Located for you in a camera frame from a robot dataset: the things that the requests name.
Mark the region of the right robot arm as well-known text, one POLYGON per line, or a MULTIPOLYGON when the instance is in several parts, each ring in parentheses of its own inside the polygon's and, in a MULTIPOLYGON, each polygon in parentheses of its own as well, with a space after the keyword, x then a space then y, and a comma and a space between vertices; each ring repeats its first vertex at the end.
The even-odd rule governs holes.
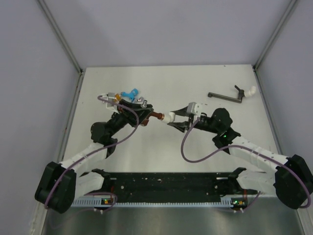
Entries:
POLYGON ((216 109, 212 116, 202 112, 200 104, 191 102, 185 108, 164 115, 162 121, 185 135, 193 129, 214 133, 212 139, 217 150, 210 156, 224 151, 260 169, 259 172, 238 169, 228 181, 232 193, 244 189, 273 194, 291 209, 305 209, 311 203, 313 175, 305 160, 293 155, 287 157, 259 147, 231 128, 232 119, 225 108, 216 109))

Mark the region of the brown water faucet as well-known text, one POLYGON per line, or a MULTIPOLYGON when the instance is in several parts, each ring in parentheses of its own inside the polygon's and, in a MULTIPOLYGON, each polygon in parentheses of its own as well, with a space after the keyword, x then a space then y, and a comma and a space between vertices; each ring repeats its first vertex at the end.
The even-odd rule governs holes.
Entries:
POLYGON ((162 113, 157 113, 154 110, 140 109, 139 112, 151 112, 151 115, 149 116, 149 118, 154 117, 154 118, 157 118, 158 120, 161 120, 163 116, 162 113))

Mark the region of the white elbow pipe fitting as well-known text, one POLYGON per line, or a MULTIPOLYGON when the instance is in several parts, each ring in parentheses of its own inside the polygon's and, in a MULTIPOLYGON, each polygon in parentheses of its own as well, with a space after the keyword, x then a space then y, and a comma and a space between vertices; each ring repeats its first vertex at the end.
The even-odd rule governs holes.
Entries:
POLYGON ((163 114, 161 121, 168 124, 175 121, 176 114, 174 112, 169 112, 168 114, 163 114))

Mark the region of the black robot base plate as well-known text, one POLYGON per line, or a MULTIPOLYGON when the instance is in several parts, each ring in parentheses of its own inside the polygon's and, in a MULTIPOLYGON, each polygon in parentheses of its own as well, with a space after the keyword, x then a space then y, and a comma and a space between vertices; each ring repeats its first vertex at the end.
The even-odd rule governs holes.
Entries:
POLYGON ((229 173, 109 173, 100 192, 117 196, 119 203, 219 202, 244 190, 229 173))

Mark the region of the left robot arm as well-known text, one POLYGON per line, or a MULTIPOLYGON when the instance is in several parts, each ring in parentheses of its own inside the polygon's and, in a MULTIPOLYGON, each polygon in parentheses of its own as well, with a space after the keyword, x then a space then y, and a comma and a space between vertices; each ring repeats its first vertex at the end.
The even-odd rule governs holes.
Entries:
POLYGON ((134 104, 123 99, 115 106, 108 121, 91 126, 92 142, 86 149, 68 160, 47 164, 34 195, 45 208, 64 213, 73 201, 85 194, 110 191, 111 183, 98 165, 121 143, 114 135, 126 125, 137 129, 154 110, 151 104, 134 104))

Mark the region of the white elbow fitting on faucet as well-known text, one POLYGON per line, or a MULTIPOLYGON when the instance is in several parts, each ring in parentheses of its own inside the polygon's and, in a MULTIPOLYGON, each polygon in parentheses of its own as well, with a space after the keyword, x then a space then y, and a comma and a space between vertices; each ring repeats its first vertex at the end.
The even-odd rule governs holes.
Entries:
POLYGON ((245 91, 245 97, 252 97, 256 94, 256 87, 252 86, 248 91, 245 91))

